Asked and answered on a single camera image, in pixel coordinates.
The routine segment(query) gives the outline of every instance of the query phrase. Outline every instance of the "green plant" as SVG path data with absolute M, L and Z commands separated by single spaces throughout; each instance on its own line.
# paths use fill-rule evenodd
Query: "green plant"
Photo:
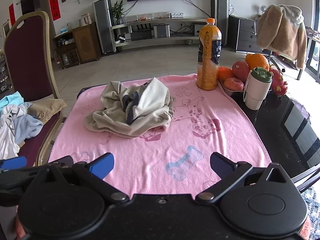
M 112 12 L 112 16 L 116 19 L 121 18 L 121 16 L 123 15 L 123 0 L 121 0 L 120 3 L 118 3 L 118 1 L 116 1 L 115 5 L 111 8 L 111 12 Z

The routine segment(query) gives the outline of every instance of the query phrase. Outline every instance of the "green lid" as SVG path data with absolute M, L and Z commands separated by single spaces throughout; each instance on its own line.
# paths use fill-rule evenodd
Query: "green lid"
M 265 68 L 263 67 L 256 67 L 252 70 L 251 75 L 264 83 L 270 83 L 272 82 L 272 75 L 270 72 L 268 72 Z

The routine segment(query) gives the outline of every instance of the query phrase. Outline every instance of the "vase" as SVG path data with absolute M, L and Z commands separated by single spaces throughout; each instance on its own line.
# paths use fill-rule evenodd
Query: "vase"
M 123 24 L 123 19 L 117 18 L 116 25 L 120 25 L 120 24 Z

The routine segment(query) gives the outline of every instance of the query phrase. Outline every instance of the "chair seat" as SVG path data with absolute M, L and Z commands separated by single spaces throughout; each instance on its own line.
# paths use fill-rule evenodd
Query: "chair seat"
M 27 159 L 27 167 L 31 167 L 35 163 L 42 143 L 46 140 L 56 121 L 59 119 L 59 115 L 60 113 L 53 115 L 36 137 L 25 140 L 25 145 L 21 147 L 18 155 L 24 156 Z

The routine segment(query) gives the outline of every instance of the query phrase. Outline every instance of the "white tumbler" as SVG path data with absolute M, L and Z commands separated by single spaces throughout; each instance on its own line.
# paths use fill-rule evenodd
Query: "white tumbler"
M 266 98 L 272 83 L 272 74 L 265 68 L 256 67 L 250 71 L 245 83 L 243 101 L 251 110 L 258 110 Z

